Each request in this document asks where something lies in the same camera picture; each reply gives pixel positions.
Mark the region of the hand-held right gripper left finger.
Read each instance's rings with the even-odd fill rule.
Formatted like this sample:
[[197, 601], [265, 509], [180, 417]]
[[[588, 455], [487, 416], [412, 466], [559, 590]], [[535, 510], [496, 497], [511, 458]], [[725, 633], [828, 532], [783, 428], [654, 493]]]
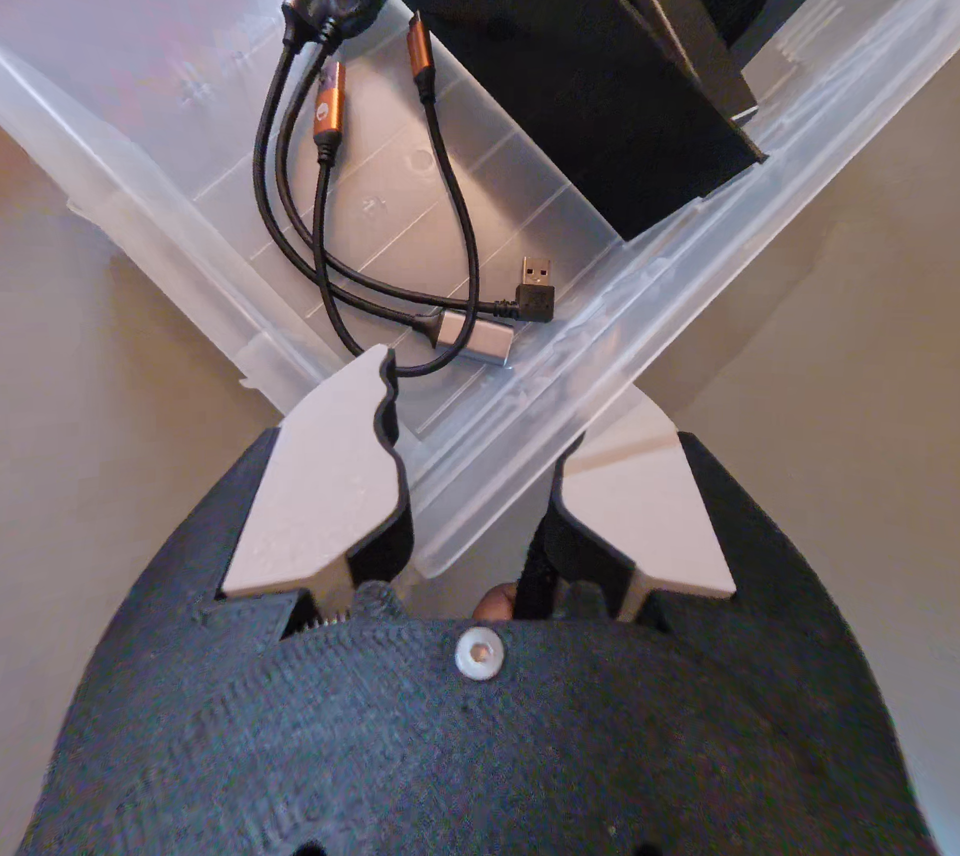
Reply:
[[378, 344], [282, 420], [220, 587], [251, 599], [307, 592], [330, 621], [368, 582], [389, 584], [414, 549], [394, 351]]

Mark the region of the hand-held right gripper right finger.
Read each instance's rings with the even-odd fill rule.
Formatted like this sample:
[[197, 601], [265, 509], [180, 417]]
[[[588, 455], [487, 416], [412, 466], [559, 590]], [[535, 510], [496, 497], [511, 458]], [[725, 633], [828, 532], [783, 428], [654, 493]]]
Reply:
[[600, 614], [636, 620], [656, 591], [730, 600], [737, 586], [679, 432], [658, 406], [614, 406], [563, 452], [535, 533], [555, 573], [550, 613], [575, 584]]

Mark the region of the black usb hub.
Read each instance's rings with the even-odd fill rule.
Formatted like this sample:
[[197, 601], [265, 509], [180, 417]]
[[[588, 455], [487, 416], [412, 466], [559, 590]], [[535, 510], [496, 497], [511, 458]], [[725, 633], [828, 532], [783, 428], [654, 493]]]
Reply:
[[744, 69], [806, 0], [401, 0], [629, 241], [762, 165]]

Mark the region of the person's right hand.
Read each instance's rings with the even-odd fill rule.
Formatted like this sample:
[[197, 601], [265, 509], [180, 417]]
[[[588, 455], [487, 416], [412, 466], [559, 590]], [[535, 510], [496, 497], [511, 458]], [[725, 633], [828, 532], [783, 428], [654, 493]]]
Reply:
[[498, 623], [514, 619], [518, 596], [516, 582], [491, 587], [475, 606], [471, 618], [481, 623]]

